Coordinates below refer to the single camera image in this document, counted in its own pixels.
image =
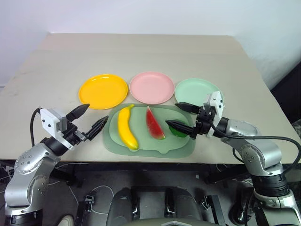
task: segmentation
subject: watermelon slice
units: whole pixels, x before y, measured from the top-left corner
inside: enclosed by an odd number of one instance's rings
[[[161,129],[159,123],[157,122],[154,114],[151,112],[150,107],[147,106],[146,108],[146,126],[149,131],[149,133],[152,135],[153,138],[156,138],[158,140],[165,139],[165,135],[163,133],[163,130]]]

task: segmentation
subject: green object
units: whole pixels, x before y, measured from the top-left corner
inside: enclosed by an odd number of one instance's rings
[[[186,123],[181,121],[181,120],[177,120],[177,119],[175,119],[175,120],[178,121],[178,122],[183,123],[184,125],[186,125]],[[180,131],[177,131],[175,128],[172,128],[171,126],[168,126],[168,127],[169,127],[170,131],[172,132],[172,134],[174,134],[175,136],[177,136],[177,137],[187,137],[187,134],[182,133]]]
[[[176,106],[169,105],[154,105],[151,107],[166,136],[164,140],[156,140],[149,134],[146,127],[145,114],[147,105],[135,104],[135,107],[131,110],[129,126],[138,140],[139,149],[131,150],[127,148],[118,134],[117,117],[119,111],[128,105],[122,104],[113,108],[103,129],[103,142],[110,152],[121,155],[158,158],[184,158],[193,152],[195,140],[190,139],[190,137],[179,138],[174,136],[167,123],[165,123],[167,119],[176,118],[192,126],[193,122],[190,114]]]
[[[206,80],[186,79],[175,87],[174,96],[177,102],[187,102],[196,106],[202,106],[207,95],[215,91],[220,91],[220,89]],[[223,102],[225,102],[222,92],[221,96]]]

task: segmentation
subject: table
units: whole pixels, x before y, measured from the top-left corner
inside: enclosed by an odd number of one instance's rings
[[[67,113],[80,105],[78,90],[88,78],[116,74],[129,84],[144,71],[158,71],[174,83],[202,78],[216,84],[225,96],[224,117],[256,125],[262,134],[300,141],[253,62],[230,36],[49,34],[26,59],[0,92],[0,159],[16,159],[31,147],[29,122],[34,109],[57,107]],[[175,97],[165,102],[173,105]],[[124,103],[137,103],[128,94]],[[88,111],[74,121],[88,131],[109,110]],[[34,124],[35,141],[48,134],[40,120]],[[297,148],[275,141],[283,151],[282,163],[291,163]],[[239,163],[231,147],[218,138],[198,136],[192,155],[182,159],[146,158],[113,154],[98,135],[68,151],[64,161]]]

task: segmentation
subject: plastic banana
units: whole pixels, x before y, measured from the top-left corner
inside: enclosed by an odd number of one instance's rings
[[[134,105],[131,104],[120,110],[118,114],[117,127],[118,133],[121,137],[122,142],[130,149],[137,150],[139,148],[138,141],[132,134],[129,127],[129,119],[131,115],[131,108]]]

